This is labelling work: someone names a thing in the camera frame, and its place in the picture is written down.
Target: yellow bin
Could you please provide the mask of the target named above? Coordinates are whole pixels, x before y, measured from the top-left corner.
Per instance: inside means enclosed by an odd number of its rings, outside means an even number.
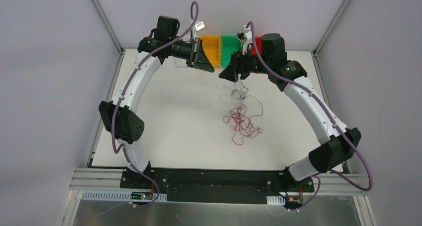
[[[221,36],[201,35],[202,45],[208,60],[214,67],[220,67],[221,62]]]

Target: label tag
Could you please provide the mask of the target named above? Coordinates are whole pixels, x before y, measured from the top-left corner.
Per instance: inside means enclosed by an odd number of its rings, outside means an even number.
[[[197,22],[194,25],[195,30],[198,32],[199,30],[205,28],[205,23],[203,21]]]
[[[286,205],[286,200],[281,196],[267,196],[268,205]]]

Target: sticker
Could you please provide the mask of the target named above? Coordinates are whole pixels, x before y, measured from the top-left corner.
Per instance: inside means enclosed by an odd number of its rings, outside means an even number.
[[[205,28],[205,23],[203,21],[197,22],[194,25],[195,30],[198,32],[199,30]]]

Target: plastic bin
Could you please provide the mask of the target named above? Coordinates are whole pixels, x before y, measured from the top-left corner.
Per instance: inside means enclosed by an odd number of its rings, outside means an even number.
[[[227,67],[230,63],[232,52],[239,51],[242,48],[242,42],[236,36],[221,37],[221,66]]]
[[[221,61],[221,36],[201,35],[200,38],[208,60],[214,67],[219,67]]]
[[[255,37],[255,42],[256,42],[256,46],[258,47],[258,51],[259,53],[262,53],[262,49],[261,49],[261,37]],[[251,48],[252,54],[255,55],[255,48],[252,46]]]

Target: black wire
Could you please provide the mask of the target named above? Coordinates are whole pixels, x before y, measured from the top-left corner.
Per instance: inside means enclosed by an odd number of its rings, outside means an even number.
[[[289,198],[289,195],[287,194],[287,192],[286,192],[286,191],[284,192],[284,193],[286,194],[286,196],[284,196],[284,195],[280,194],[280,192],[274,188],[274,184],[272,185],[272,188],[273,188],[273,190],[274,190],[275,192],[277,192],[277,194],[279,194],[279,195],[280,195],[280,197],[281,197],[281,198],[283,198],[283,199],[285,199],[285,200],[287,200],[287,199]]]
[[[183,41],[183,42],[189,43],[189,42],[191,42],[194,39],[194,33],[192,32],[192,30],[190,30],[190,31],[191,31],[191,37],[189,38],[188,41]]]
[[[236,84],[240,83],[242,85],[242,87],[239,89]],[[258,100],[256,97],[254,97],[253,95],[246,95],[246,93],[249,91],[249,88],[245,87],[245,85],[243,84],[243,82],[236,82],[234,84],[234,89],[231,91],[231,97],[237,100],[244,100],[248,97],[254,98],[255,100],[257,100],[260,104],[261,104],[261,114],[260,115],[252,115],[249,119],[251,119],[253,116],[263,116],[264,115],[264,105],[262,104],[262,102],[260,100]],[[234,96],[234,94],[238,92],[239,93],[239,97]]]
[[[152,38],[152,34],[153,34],[153,33],[155,33],[155,30],[156,30],[156,28],[155,28],[155,29],[152,29],[152,30],[151,30],[151,33],[149,34],[149,36],[148,36],[148,37]]]
[[[176,38],[177,32],[179,32],[179,28],[180,28],[180,22],[177,21],[177,27],[176,27],[176,31],[173,34],[173,38]]]

